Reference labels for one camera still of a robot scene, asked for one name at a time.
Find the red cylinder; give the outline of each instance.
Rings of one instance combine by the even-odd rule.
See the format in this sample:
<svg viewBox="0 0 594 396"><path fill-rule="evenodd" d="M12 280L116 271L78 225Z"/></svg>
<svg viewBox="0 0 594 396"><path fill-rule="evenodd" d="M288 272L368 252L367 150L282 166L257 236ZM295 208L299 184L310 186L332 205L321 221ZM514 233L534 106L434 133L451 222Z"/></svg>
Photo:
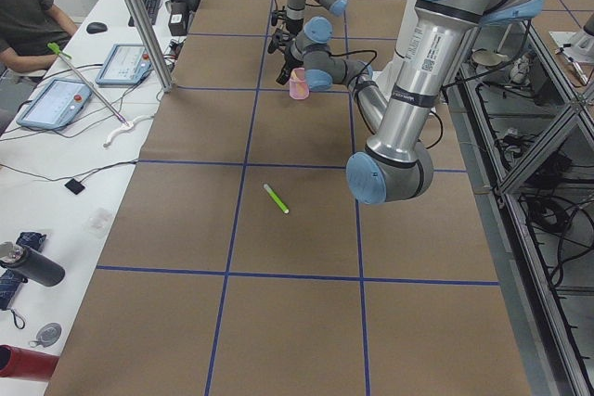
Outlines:
<svg viewBox="0 0 594 396"><path fill-rule="evenodd" d="M0 377L48 382L58 359L44 352L0 345Z"/></svg>

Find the white desk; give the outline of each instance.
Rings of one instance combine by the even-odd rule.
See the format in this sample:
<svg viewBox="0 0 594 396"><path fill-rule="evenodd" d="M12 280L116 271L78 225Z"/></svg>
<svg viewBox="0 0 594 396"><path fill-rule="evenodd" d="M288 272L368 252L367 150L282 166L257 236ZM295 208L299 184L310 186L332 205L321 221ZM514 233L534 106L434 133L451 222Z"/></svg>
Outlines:
<svg viewBox="0 0 594 396"><path fill-rule="evenodd" d="M140 44L136 28L127 26L129 17L123 0L99 0L65 48L65 52L72 56L73 64L78 67L102 63L114 44ZM163 0L154 26L163 51L171 40L168 19L169 14ZM92 21L106 23L108 30L88 34L85 28ZM65 69L66 65L58 60L49 74ZM98 69L84 73L94 80ZM73 76L65 73L59 77ZM102 93L107 99L115 100L124 90L104 88ZM131 120L138 115L154 114L159 106L156 96L160 91L161 85L153 72L134 92L124 98L123 115ZM11 140L10 138L16 136L32 134L21 129L11 132L18 127L13 122L7 129L8 133L0 138L0 162L26 172L56 178L137 158L152 121L140 122L132 132L120 134L109 148L104 148L102 145L105 138L120 123L96 98L91 99L77 117L81 119L62 132L76 134L91 122L105 117L108 118L73 139L44 133ZM0 344L30 348L28 341L35 339L39 328L47 323L57 322L63 329L58 343L45 349L37 347L36 350L60 355L103 249L111 222L101 235L85 230L84 225L98 208L115 216L133 169L132 165L124 165L99 172L85 181L86 190L75 196L64 187L66 181L49 183L0 168L0 240L15 241L21 231L45 233L47 241L44 255L66 270L66 277L55 287L43 287L34 282L21 286L12 306L26 319L27 325L25 329L18 330L13 325L12 314L0 312ZM0 394L3 396L42 395L45 387L45 383L0 378Z"/></svg>

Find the computer mouse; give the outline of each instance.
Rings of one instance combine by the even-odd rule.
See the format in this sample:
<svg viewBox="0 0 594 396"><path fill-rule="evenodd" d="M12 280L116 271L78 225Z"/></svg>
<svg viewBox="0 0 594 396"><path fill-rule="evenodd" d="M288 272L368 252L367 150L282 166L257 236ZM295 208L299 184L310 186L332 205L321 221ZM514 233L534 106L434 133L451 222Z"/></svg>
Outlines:
<svg viewBox="0 0 594 396"><path fill-rule="evenodd" d="M96 32L106 32L108 26L103 22L91 22L86 26L86 32L95 34Z"/></svg>

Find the green pen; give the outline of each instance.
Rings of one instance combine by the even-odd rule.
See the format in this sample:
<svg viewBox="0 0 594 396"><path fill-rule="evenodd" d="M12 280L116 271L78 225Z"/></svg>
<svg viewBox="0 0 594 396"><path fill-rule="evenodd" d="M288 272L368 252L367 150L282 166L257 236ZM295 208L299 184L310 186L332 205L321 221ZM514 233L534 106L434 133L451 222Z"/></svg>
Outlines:
<svg viewBox="0 0 594 396"><path fill-rule="evenodd" d="M282 200L278 197L276 192L272 190L272 187L264 183L264 190L268 192L268 195L274 200L275 203L277 203L277 205L280 207L283 213L289 213L289 208L285 203L282 202Z"/></svg>

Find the black shirt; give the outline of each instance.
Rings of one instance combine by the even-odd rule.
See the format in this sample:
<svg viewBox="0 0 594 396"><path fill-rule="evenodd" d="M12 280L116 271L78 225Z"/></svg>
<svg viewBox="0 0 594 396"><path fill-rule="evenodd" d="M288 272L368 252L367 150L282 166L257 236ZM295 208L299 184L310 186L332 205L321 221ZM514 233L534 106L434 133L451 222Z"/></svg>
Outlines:
<svg viewBox="0 0 594 396"><path fill-rule="evenodd" d="M63 48L70 35L45 11L54 0L0 0L0 52L12 47L19 56L49 55L50 42Z"/></svg>

